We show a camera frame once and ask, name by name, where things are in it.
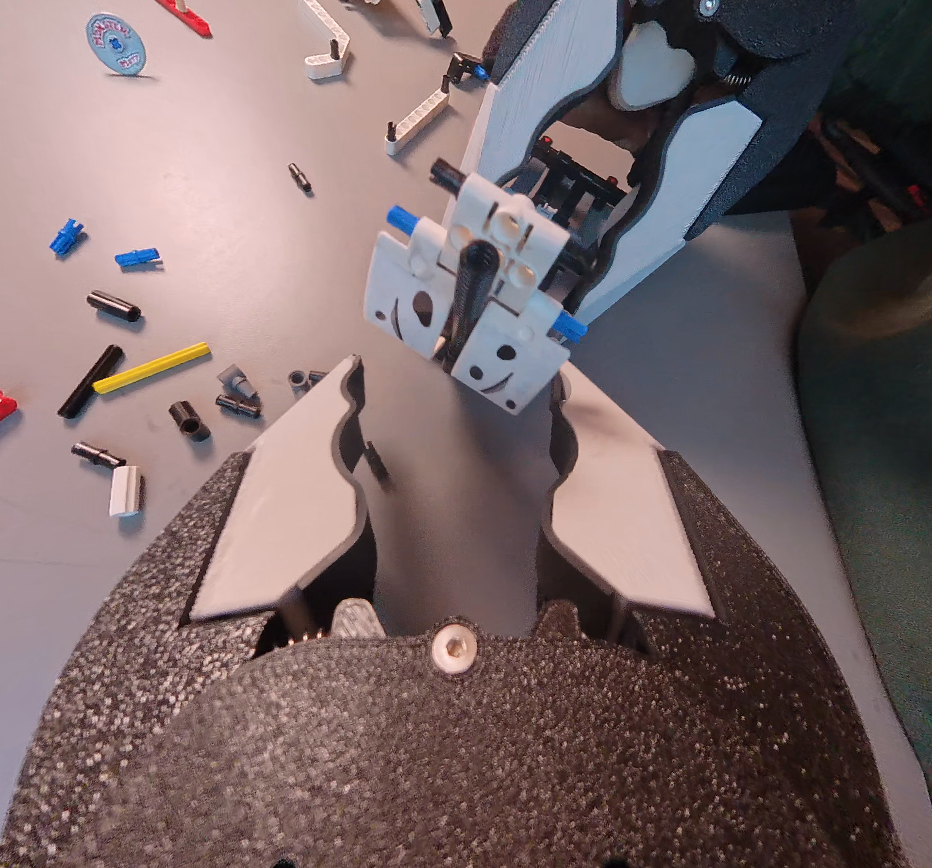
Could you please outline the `black brick axle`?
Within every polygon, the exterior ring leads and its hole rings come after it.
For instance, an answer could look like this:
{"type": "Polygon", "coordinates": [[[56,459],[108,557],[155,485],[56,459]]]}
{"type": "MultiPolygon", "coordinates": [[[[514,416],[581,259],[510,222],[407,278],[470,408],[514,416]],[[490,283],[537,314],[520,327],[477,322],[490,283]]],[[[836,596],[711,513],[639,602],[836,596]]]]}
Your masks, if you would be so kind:
{"type": "Polygon", "coordinates": [[[100,357],[79,381],[76,388],[67,397],[57,415],[62,419],[75,419],[94,396],[94,384],[110,376],[123,359],[123,349],[115,344],[108,345],[100,357]]]}

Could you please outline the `yellow brick axle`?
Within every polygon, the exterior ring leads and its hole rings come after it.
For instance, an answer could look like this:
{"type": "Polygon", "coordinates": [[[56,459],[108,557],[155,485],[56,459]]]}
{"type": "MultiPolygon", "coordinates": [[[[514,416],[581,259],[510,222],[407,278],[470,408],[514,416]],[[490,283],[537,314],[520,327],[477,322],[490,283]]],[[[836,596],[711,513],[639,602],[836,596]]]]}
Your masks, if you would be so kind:
{"type": "Polygon", "coordinates": [[[200,359],[212,352],[205,341],[185,347],[178,351],[159,356],[146,363],[131,367],[122,372],[95,381],[91,388],[97,396],[108,395],[117,390],[137,384],[161,373],[180,367],[188,362],[200,359]]]}

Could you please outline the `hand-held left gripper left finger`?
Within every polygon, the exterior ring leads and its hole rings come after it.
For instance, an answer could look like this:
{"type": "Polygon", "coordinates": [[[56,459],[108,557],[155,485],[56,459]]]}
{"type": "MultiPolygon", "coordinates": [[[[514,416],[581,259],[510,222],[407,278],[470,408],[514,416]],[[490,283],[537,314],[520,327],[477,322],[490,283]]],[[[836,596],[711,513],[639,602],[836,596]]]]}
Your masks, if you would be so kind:
{"type": "Polygon", "coordinates": [[[353,472],[365,403],[364,364],[348,356],[250,445],[191,621],[278,609],[363,540],[368,510],[353,472]]]}

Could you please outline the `long black brick pin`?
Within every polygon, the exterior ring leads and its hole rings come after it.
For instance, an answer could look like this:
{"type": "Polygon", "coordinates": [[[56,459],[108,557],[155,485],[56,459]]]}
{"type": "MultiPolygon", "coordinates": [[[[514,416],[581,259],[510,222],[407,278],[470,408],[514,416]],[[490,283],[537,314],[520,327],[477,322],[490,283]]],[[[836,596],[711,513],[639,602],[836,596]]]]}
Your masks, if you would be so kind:
{"type": "Polygon", "coordinates": [[[76,441],[71,447],[71,453],[93,466],[103,467],[110,471],[127,465],[125,458],[85,441],[76,441]]]}

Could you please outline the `small black blue connector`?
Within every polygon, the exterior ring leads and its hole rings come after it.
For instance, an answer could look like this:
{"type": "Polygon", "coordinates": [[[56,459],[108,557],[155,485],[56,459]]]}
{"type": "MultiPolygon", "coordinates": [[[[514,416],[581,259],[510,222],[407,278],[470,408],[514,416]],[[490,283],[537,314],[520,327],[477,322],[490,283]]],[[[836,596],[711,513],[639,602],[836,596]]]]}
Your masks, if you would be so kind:
{"type": "Polygon", "coordinates": [[[449,93],[451,85],[460,85],[464,77],[470,76],[480,82],[488,82],[490,76],[483,66],[483,62],[469,54],[457,52],[450,59],[448,70],[442,76],[440,89],[449,93]]]}

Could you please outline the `black round brick connector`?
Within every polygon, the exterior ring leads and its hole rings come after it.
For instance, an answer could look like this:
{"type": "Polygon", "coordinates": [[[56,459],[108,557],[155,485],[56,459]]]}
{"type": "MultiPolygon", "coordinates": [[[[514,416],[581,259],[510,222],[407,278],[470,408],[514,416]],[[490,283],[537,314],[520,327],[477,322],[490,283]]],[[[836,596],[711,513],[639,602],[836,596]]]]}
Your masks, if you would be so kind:
{"type": "Polygon", "coordinates": [[[199,443],[211,437],[209,427],[189,401],[179,400],[170,404],[169,415],[176,423],[180,433],[190,441],[199,443]]]}

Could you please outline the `grey and black connector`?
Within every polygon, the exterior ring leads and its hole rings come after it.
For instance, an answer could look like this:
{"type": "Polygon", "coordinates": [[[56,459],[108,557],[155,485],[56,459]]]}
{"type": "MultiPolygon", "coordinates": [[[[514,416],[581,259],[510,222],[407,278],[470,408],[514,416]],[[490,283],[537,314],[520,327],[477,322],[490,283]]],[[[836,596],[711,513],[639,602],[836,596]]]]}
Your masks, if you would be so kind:
{"type": "Polygon", "coordinates": [[[262,417],[261,398],[240,367],[231,365],[217,375],[222,392],[216,406],[229,415],[258,420],[262,417]]]}

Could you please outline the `black cylinder brick pin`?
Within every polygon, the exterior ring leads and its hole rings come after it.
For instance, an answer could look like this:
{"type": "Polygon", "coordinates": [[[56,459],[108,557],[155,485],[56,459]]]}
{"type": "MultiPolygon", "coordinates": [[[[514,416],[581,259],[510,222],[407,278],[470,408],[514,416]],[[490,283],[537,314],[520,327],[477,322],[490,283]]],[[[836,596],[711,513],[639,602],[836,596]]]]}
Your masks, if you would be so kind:
{"type": "Polygon", "coordinates": [[[87,293],[86,302],[102,321],[136,330],[145,325],[142,309],[130,301],[106,292],[92,290],[87,293]]]}

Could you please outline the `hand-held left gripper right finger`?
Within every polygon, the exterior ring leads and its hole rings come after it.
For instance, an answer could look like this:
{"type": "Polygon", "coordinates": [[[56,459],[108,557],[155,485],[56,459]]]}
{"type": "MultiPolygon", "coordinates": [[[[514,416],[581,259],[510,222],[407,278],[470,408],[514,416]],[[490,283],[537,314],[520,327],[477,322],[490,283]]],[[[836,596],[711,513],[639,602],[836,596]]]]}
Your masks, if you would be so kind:
{"type": "Polygon", "coordinates": [[[580,618],[643,609],[715,618],[666,471],[672,454],[575,366],[553,380],[540,596],[580,618]]]}

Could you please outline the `light grey brick beam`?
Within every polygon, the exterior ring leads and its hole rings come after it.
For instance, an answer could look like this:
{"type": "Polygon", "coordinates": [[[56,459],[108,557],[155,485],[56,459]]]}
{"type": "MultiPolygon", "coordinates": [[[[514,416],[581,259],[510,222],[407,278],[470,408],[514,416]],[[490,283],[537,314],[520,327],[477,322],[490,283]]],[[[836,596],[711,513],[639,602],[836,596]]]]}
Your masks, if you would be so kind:
{"type": "Polygon", "coordinates": [[[449,105],[449,76],[444,75],[440,87],[421,102],[401,121],[389,121],[385,136],[385,152],[394,157],[403,150],[424,128],[426,128],[449,105]]]}

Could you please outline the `white brick hood panel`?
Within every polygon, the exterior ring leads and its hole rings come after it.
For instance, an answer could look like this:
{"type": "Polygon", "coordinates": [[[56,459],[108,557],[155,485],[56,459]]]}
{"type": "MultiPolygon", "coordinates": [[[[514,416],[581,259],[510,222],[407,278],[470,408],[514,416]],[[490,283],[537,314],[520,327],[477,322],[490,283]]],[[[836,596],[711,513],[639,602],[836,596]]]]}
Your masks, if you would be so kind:
{"type": "Polygon", "coordinates": [[[309,23],[314,35],[325,45],[323,52],[305,59],[308,78],[318,82],[343,73],[349,57],[350,37],[318,0],[297,0],[297,10],[309,23]]]}

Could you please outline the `toy brick model car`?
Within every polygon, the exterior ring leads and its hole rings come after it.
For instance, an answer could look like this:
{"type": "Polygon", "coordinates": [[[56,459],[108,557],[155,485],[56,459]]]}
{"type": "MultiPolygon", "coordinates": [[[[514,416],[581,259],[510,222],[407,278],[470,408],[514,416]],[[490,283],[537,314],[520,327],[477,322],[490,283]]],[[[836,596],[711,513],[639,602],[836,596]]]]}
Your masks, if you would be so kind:
{"type": "Polygon", "coordinates": [[[599,257],[600,223],[623,197],[540,136],[530,163],[495,186],[439,161],[444,223],[393,206],[368,272],[367,320],[492,401],[519,413],[568,361],[586,326],[566,306],[599,257]]]}

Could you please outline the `round grey disc piece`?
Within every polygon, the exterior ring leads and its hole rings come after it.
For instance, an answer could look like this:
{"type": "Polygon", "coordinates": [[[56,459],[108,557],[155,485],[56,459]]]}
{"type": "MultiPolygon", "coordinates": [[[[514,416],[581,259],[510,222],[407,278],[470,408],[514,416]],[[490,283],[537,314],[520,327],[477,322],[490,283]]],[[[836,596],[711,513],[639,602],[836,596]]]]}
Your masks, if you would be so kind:
{"type": "Polygon", "coordinates": [[[96,12],[86,24],[87,43],[108,69],[124,77],[140,75],[146,66],[146,47],[128,22],[111,12],[96,12]]]}

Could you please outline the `person's green sweatshirt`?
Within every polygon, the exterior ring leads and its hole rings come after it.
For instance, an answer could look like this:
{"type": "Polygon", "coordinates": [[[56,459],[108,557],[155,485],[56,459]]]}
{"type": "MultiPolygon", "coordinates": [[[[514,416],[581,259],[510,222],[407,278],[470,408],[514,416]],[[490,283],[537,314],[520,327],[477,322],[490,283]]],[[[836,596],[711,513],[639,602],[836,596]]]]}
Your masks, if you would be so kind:
{"type": "Polygon", "coordinates": [[[794,355],[857,612],[930,798],[930,220],[836,260],[801,315],[794,355]]]}

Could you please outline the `red brick beam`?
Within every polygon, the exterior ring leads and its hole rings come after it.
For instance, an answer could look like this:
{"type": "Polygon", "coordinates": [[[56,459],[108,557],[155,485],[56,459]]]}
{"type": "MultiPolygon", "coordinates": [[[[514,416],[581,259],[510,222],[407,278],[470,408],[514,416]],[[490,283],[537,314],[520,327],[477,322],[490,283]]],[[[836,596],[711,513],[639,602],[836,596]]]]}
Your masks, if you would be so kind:
{"type": "Polygon", "coordinates": [[[196,12],[193,12],[188,7],[185,0],[155,1],[162,9],[171,13],[199,36],[203,38],[213,37],[211,25],[202,17],[200,17],[196,12]]]}

